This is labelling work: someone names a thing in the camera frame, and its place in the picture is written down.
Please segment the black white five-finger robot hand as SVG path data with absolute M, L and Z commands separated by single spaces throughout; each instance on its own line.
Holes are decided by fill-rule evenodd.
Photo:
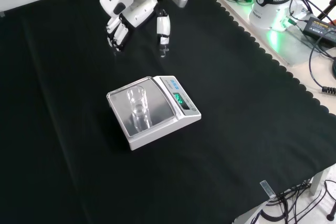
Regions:
M 168 13 L 159 8 L 159 0 L 145 0 L 132 9 L 134 3 L 135 0 L 100 0 L 102 8 L 110 16 L 106 25 L 110 47 L 117 52 L 123 51 L 134 30 L 156 15 L 159 54 L 162 58 L 166 57 L 171 32 Z

